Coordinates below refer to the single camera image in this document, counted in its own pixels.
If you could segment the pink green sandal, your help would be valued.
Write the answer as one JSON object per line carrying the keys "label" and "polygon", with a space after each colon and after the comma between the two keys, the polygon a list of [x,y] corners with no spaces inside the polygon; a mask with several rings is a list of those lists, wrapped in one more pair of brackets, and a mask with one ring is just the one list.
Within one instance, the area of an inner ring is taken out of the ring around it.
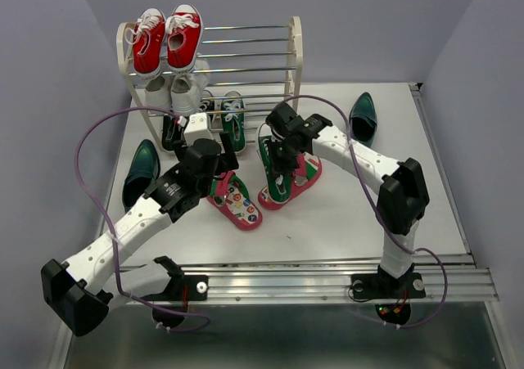
{"label": "pink green sandal", "polygon": [[297,161],[297,169],[277,178],[266,170],[267,183],[258,194],[258,201],[265,209],[281,209],[318,181],[323,171],[318,157],[305,152],[297,157]]}
{"label": "pink green sandal", "polygon": [[263,221],[263,214],[251,200],[246,185],[233,171],[213,181],[207,200],[242,231],[255,230]]}

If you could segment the green canvas sneaker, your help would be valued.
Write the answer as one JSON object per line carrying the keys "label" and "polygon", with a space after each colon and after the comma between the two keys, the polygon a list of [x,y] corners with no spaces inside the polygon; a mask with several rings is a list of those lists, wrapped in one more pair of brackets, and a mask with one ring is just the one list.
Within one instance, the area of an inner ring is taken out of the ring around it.
{"label": "green canvas sneaker", "polygon": [[267,124],[258,127],[256,145],[264,166],[269,198],[277,204],[287,203],[303,155],[287,150],[284,141],[276,137]]}
{"label": "green canvas sneaker", "polygon": [[245,104],[242,96],[237,91],[230,91],[221,102],[220,120],[222,128],[231,138],[233,150],[236,154],[243,152],[246,147],[245,134]]}

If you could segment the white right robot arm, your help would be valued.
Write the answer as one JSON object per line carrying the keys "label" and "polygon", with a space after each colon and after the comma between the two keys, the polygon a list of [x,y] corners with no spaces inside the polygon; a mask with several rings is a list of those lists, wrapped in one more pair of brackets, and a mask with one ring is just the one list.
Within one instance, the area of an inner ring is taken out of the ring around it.
{"label": "white right robot arm", "polygon": [[313,114],[304,119],[286,102],[278,103],[265,119],[268,135],[257,137],[267,180],[267,198],[283,205],[311,182],[307,156],[326,160],[356,177],[384,230],[378,289],[396,295],[406,286],[418,221],[429,203],[421,165],[379,155],[352,139],[329,119]]}

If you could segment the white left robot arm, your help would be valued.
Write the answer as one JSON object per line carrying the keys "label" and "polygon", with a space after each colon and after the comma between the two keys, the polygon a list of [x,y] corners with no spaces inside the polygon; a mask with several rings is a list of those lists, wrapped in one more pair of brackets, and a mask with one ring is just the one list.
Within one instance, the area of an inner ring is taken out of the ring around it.
{"label": "white left robot arm", "polygon": [[176,223],[210,195],[218,177],[228,178],[238,161],[227,133],[219,141],[200,138],[186,147],[181,160],[139,197],[118,222],[86,248],[40,271],[46,304],[76,336],[96,329],[108,313],[133,300],[151,308],[158,326],[178,332],[190,317],[185,303],[204,300],[198,290],[207,277],[188,276],[171,258],[121,272],[120,265],[140,247]]}

